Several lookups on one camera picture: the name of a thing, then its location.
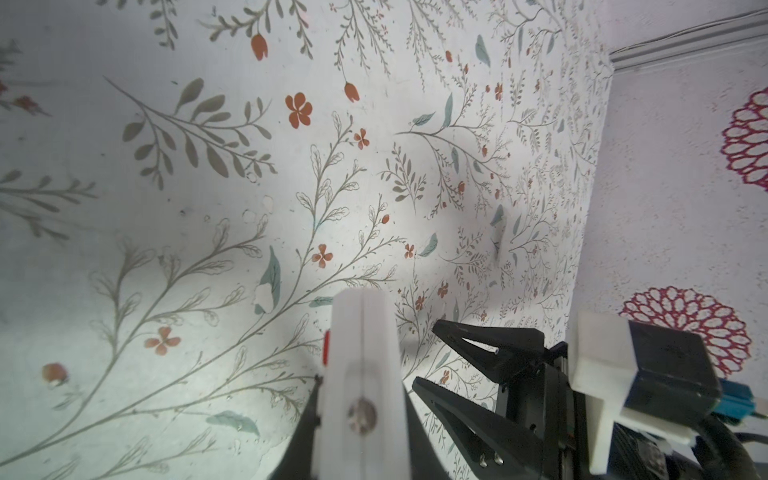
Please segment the white remote control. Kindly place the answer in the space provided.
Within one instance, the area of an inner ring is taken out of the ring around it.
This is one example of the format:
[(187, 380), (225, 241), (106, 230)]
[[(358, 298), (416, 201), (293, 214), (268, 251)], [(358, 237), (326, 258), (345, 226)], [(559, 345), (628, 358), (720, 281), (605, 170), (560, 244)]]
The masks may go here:
[(313, 477), (410, 479), (399, 340), (386, 292), (347, 289), (333, 298), (324, 367)]

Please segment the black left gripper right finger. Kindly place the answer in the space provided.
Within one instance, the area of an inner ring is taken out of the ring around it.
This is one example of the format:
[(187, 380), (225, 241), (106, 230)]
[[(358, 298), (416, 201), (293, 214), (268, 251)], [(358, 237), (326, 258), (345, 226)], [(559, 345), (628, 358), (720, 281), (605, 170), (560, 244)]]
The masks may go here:
[(404, 393), (404, 398), (411, 478), (413, 480), (449, 480), (450, 476), (435, 453), (407, 392)]

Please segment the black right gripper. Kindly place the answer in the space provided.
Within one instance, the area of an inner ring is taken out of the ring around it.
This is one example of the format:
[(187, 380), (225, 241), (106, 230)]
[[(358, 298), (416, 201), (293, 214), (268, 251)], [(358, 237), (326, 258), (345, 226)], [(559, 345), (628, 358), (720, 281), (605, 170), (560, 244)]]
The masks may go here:
[(495, 412), (418, 377), (414, 392), (479, 479), (590, 479), (583, 396), (567, 376), (568, 344), (533, 328), (438, 320), (432, 332), (499, 384)]

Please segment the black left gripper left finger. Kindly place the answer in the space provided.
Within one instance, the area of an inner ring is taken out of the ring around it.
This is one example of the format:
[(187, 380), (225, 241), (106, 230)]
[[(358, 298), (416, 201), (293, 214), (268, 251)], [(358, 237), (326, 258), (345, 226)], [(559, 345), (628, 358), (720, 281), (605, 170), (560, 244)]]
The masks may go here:
[(314, 386), (282, 459), (270, 474), (271, 480), (311, 480), (314, 437), (320, 425), (319, 393), (323, 378), (316, 375)]

